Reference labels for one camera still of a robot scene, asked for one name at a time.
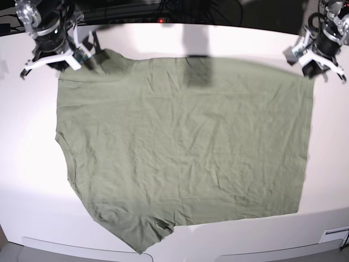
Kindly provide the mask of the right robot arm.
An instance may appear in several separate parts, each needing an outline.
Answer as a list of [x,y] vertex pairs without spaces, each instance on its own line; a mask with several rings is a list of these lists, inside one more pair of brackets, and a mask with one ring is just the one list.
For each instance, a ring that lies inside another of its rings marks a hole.
[[15,1],[15,11],[35,42],[33,58],[20,73],[22,79],[45,65],[60,72],[97,66],[97,59],[79,40],[77,28],[84,15],[75,1]]

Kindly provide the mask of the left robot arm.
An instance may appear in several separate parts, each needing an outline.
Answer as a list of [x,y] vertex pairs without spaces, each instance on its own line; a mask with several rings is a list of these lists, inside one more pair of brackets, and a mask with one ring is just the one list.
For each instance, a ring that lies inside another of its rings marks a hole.
[[302,66],[303,75],[313,79],[319,75],[326,78],[333,71],[342,83],[347,79],[342,66],[337,62],[342,46],[348,44],[348,1],[319,1],[315,16],[318,27],[312,19],[305,27],[305,36],[292,48],[296,61]]

